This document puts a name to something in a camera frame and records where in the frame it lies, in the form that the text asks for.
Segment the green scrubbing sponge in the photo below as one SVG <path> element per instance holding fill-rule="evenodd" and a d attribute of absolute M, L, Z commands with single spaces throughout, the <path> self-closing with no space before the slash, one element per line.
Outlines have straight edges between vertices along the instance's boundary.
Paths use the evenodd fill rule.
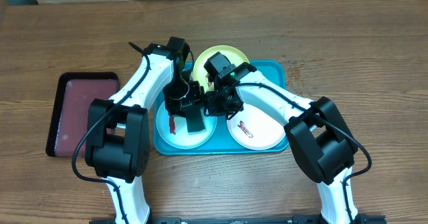
<path fill-rule="evenodd" d="M 196 134 L 205 131 L 205 122 L 200 108 L 192 108 L 186 112 L 187 131 Z"/>

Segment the light blue plate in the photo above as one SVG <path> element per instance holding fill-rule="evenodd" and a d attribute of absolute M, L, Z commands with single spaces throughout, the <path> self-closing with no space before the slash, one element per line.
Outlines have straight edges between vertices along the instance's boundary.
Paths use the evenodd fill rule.
<path fill-rule="evenodd" d="M 154 105 L 154 146 L 163 154 L 175 154 L 181 150 L 190 150 L 205 144 L 214 134 L 217 117 L 202 115 L 204 129 L 189 132 L 187 121 L 183 117 L 170 116 L 165 102 L 157 100 Z"/>

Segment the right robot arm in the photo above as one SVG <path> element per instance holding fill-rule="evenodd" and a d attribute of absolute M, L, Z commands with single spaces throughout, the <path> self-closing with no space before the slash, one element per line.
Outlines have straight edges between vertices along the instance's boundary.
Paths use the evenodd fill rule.
<path fill-rule="evenodd" d="M 335 103 L 297 96 L 268 80 L 247 62 L 204 65 L 214 91 L 207 93 L 204 113 L 236 115 L 250 104 L 284 127 L 303 173 L 317 184 L 325 223 L 362 223 L 350 180 L 371 168 L 366 148 L 351 134 Z"/>

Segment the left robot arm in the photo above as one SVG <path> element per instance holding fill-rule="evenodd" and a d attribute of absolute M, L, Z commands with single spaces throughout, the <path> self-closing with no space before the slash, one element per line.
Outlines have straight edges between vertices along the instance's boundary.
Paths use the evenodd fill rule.
<path fill-rule="evenodd" d="M 157 96 L 164 95 L 170 117 L 183 118 L 188 134 L 202 134 L 207 127 L 202 89 L 185 69 L 189 44 L 171 37 L 166 45 L 131 47 L 141 54 L 140 67 L 109 99 L 90 104 L 87 132 L 73 153 L 72 170 L 83 181 L 108 186 L 114 223 L 149 223 L 142 176 L 150 154 L 148 111 Z"/>

